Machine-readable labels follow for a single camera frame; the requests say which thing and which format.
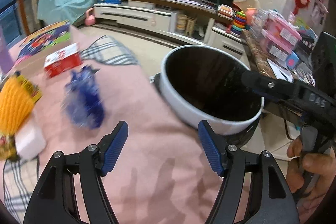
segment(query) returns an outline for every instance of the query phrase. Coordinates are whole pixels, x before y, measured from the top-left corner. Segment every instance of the plaid cloth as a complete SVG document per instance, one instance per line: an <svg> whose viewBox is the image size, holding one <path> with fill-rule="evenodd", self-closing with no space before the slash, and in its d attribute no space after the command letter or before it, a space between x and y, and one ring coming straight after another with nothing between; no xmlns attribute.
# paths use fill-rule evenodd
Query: plaid cloth
<svg viewBox="0 0 336 224"><path fill-rule="evenodd" d="M38 156L30 161L6 160L3 168L5 206L11 215L23 223L29 199L39 178Z"/></svg>
<svg viewBox="0 0 336 224"><path fill-rule="evenodd" d="M105 65L136 65L134 54L113 37L105 35L81 52L82 60L93 59Z"/></svg>

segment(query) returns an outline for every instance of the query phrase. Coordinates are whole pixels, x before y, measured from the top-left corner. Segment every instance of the red decoration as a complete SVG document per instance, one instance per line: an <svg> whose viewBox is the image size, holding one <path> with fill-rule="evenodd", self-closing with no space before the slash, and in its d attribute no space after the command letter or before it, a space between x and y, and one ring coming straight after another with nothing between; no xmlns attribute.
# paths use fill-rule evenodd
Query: red decoration
<svg viewBox="0 0 336 224"><path fill-rule="evenodd" d="M293 14L296 16L299 12L299 9L306 8L310 0L295 0L295 9Z"/></svg>

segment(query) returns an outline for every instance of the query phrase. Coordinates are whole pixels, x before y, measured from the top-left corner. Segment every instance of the tv stand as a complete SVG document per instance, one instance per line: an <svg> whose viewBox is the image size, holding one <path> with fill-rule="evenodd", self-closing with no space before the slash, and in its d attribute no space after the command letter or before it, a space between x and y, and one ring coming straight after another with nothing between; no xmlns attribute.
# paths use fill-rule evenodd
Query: tv stand
<svg viewBox="0 0 336 224"><path fill-rule="evenodd" d="M215 9L200 5L194 5L191 3L181 2L177 0L133 0L133 1L149 2L162 6L169 6L175 9L186 10L199 15L204 15L209 18L213 18L214 20L224 23L225 25L229 25L233 21L232 17L224 16L221 14L216 15Z"/></svg>
<svg viewBox="0 0 336 224"><path fill-rule="evenodd" d="M206 7L202 7L201 9L200 7L194 7L193 9L193 12L197 10L203 11L202 13L204 13ZM153 35L159 34L165 36L168 40L171 39L181 45L209 45L219 48L248 65L244 42L242 42L240 38L214 27L215 20L210 16L204 39L200 41L176 31L177 11L175 10L135 7L128 5L126 2L122 4L97 3L94 5L94 14L96 18L111 20L117 25L126 28L136 28L140 32L141 30L145 30Z"/></svg>

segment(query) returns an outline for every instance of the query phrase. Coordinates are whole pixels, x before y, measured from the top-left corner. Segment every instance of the hand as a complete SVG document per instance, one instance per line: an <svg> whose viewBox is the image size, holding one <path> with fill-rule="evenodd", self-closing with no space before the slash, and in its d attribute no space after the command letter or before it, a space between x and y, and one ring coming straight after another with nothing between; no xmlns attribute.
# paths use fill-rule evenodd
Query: hand
<svg viewBox="0 0 336 224"><path fill-rule="evenodd" d="M287 156L292 159L288 164L286 180L292 193L303 186L304 179L299 171L299 156L302 150L300 138L294 140L287 150ZM336 174L336 159L333 149L330 155L307 154L303 157L302 166L305 170L319 174L320 178L311 191L311 194L303 198L302 206L298 208L300 222L304 223L316 210L327 193Z"/></svg>

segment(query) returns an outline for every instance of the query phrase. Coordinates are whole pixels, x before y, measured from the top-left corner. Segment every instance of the white cabinet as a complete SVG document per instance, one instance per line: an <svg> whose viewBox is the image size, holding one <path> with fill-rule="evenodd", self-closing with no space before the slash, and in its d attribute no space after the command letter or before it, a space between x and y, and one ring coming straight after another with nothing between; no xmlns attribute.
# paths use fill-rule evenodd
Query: white cabinet
<svg viewBox="0 0 336 224"><path fill-rule="evenodd" d="M100 3L94 6L97 18L116 20L117 23L153 32L168 32L171 12L142 7Z"/></svg>
<svg viewBox="0 0 336 224"><path fill-rule="evenodd" d="M208 45L225 51L238 59L241 59L245 53L244 42L240 38L216 27L211 30Z"/></svg>
<svg viewBox="0 0 336 224"><path fill-rule="evenodd" d="M118 23L123 24L123 9L117 7L94 7L94 15L97 18L105 18L116 20Z"/></svg>

